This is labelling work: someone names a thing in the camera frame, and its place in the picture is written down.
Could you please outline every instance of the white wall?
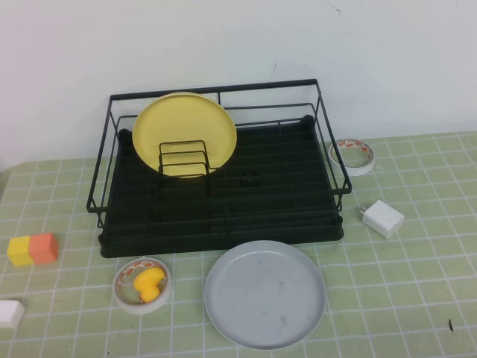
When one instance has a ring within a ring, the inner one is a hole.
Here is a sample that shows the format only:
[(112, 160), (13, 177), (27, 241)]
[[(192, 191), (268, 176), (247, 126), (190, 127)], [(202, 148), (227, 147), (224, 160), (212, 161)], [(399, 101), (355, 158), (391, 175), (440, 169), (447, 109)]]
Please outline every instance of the white wall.
[(476, 19), (470, 0), (4, 0), (0, 170), (94, 156), (117, 92), (317, 78), (336, 136), (475, 130)]

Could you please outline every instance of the yellow plate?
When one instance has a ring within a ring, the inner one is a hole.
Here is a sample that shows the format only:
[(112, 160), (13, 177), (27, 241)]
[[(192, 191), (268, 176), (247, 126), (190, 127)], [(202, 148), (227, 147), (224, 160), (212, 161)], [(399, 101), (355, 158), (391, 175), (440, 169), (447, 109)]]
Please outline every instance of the yellow plate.
[[(159, 171), (159, 144), (203, 140), (209, 165), (218, 168), (232, 155), (237, 143), (237, 131), (229, 113), (213, 100), (195, 93), (178, 92), (164, 95), (149, 104), (137, 117), (133, 129), (133, 144), (137, 154), (152, 169)], [(206, 174), (204, 147), (201, 142), (162, 144), (164, 174), (197, 176)]]

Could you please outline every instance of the orange block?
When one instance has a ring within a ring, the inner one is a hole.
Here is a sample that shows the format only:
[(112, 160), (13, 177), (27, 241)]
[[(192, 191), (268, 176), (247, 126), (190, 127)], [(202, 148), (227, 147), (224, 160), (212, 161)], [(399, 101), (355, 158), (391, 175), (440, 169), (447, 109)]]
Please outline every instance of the orange block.
[(35, 263), (52, 263), (58, 257), (58, 242), (52, 233), (32, 235), (28, 253)]

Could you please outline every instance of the white block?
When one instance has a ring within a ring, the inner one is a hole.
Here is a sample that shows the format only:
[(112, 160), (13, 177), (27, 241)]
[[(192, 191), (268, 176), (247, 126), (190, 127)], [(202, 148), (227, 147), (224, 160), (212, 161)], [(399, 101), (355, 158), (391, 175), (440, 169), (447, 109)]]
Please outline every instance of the white block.
[(378, 200), (363, 212), (363, 222), (384, 237), (389, 237), (401, 227), (404, 215)]
[(0, 301), (0, 327), (16, 328), (24, 311), (18, 301)]

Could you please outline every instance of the metal wire frame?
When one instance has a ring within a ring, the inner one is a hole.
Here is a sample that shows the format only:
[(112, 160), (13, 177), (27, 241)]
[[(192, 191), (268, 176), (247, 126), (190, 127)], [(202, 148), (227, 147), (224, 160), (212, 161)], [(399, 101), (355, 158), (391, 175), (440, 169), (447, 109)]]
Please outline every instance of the metal wire frame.
[[(95, 165), (95, 170), (93, 172), (93, 178), (92, 178), (92, 185), (89, 191), (88, 199), (86, 202), (86, 208), (89, 213), (96, 213), (98, 215), (98, 227), (102, 228), (104, 226), (104, 222), (102, 220), (101, 214), (106, 213), (108, 211), (108, 206), (104, 205), (104, 199), (106, 196), (106, 191), (107, 191), (107, 184), (108, 184), (108, 179), (110, 176), (110, 169), (111, 165), (113, 162), (113, 154), (114, 150), (116, 148), (116, 141), (119, 140), (119, 124), (122, 119), (133, 119), (136, 118), (138, 115), (133, 114), (133, 115), (123, 115), (118, 117), (118, 121), (116, 122), (113, 113), (112, 113), (112, 105), (114, 101), (123, 101), (123, 100), (131, 100), (131, 99), (144, 99), (144, 98), (157, 98), (161, 97), (163, 95), (167, 95), (170, 93), (174, 92), (195, 92), (195, 93), (200, 93), (200, 94), (206, 94), (206, 93), (216, 93), (218, 96), (218, 103), (221, 104), (221, 93), (223, 92), (240, 92), (240, 91), (251, 91), (251, 90), (267, 90), (267, 89), (277, 89), (277, 88), (286, 88), (286, 87), (305, 87), (305, 86), (313, 86), (316, 88), (317, 93), (318, 93), (318, 99), (316, 101), (316, 104), (313, 104), (311, 102), (302, 102), (302, 103), (293, 103), (293, 104), (270, 104), (270, 105), (259, 105), (259, 106), (237, 106), (237, 107), (225, 107), (225, 110), (252, 110), (252, 109), (271, 109), (271, 108), (287, 108), (287, 107), (305, 107), (305, 106), (310, 106), (312, 109), (312, 112), (314, 113), (314, 126), (318, 129), (318, 133), (320, 136), (320, 141), (318, 141), (318, 138), (315, 137), (315, 141), (317, 142), (317, 145), (321, 147), (322, 153), (324, 154), (324, 157), (326, 158), (326, 163), (328, 164), (329, 172), (332, 177), (332, 183), (334, 184), (334, 187), (331, 186), (331, 183), (329, 182), (328, 179), (328, 187), (330, 192), (333, 195), (338, 196), (338, 202), (336, 203), (336, 207), (339, 210), (342, 208), (341, 204), (341, 199), (343, 194), (350, 193), (352, 190), (352, 184), (351, 180), (347, 174), (347, 171), (344, 166), (344, 161), (341, 157), (340, 151), (338, 150), (338, 146), (336, 145), (335, 137), (333, 135), (331, 125), (328, 120), (328, 116), (326, 113), (326, 108), (324, 106), (323, 98), (321, 95), (320, 87), (318, 85), (318, 81), (316, 79), (308, 79), (308, 80), (298, 80), (298, 81), (282, 81), (282, 82), (270, 82), (270, 83), (261, 83), (261, 84), (246, 84), (246, 85), (235, 85), (235, 86), (222, 86), (222, 87), (204, 87), (204, 88), (197, 88), (197, 89), (179, 89), (179, 90), (165, 90), (165, 91), (154, 91), (154, 92), (140, 92), (140, 93), (128, 93), (128, 94), (118, 94), (118, 95), (111, 95), (110, 100), (108, 103), (108, 108), (107, 108), (107, 115), (106, 119), (104, 121), (104, 128), (103, 128), (103, 135), (101, 137), (101, 142), (100, 142), (100, 148), (98, 151), (98, 159)], [(323, 137), (323, 130), (320, 126), (320, 122), (318, 121), (318, 109), (320, 108), (323, 111), (323, 117), (326, 123), (326, 129), (328, 130), (329, 137), (331, 139), (331, 143), (333, 145), (333, 148), (335, 149), (335, 153), (338, 159), (338, 163), (340, 165), (341, 171), (343, 172), (344, 175), (344, 182), (342, 186), (338, 185), (335, 173), (332, 170), (331, 166), (331, 159), (329, 158), (329, 154), (326, 148), (326, 143)], [(244, 126), (254, 126), (254, 125), (267, 125), (267, 124), (276, 124), (277, 122), (280, 124), (280, 122), (290, 122), (294, 121), (295, 119), (285, 119), (282, 121), (265, 121), (265, 122), (250, 122), (250, 123), (244, 123), (244, 124), (236, 124), (236, 127), (244, 127)], [(107, 166), (107, 173), (106, 173), (106, 178), (105, 178), (105, 183), (104, 183), (104, 188), (102, 191), (101, 195), (101, 203), (98, 205), (95, 202), (94, 199), (94, 193), (95, 193), (95, 186), (97, 183), (98, 179), (98, 173), (101, 165), (101, 158), (102, 154), (104, 152), (104, 144), (106, 142), (107, 138), (107, 130), (108, 130), (108, 125), (109, 121), (112, 122), (115, 135), (113, 138), (113, 145), (111, 148), (110, 152), (110, 161)], [(200, 142), (200, 139), (197, 139), (195, 141), (188, 141), (188, 142)], [(161, 143), (161, 145), (167, 145), (167, 144), (177, 144), (174, 142), (165, 142)], [(198, 162), (198, 163), (183, 163), (183, 164), (166, 164), (166, 166), (173, 166), (173, 165), (188, 165), (188, 164), (203, 164), (206, 170), (206, 173), (209, 173), (209, 170), (211, 169), (209, 166), (209, 161), (208, 161), (208, 156), (206, 153), (206, 147), (205, 143), (204, 145), (204, 151), (199, 151), (204, 154), (204, 160), (205, 163)], [(162, 173), (163, 170), (163, 164), (162, 164), (162, 155), (159, 156), (159, 172)], [(325, 162), (322, 162), (323, 170), (326, 172), (326, 166)]]

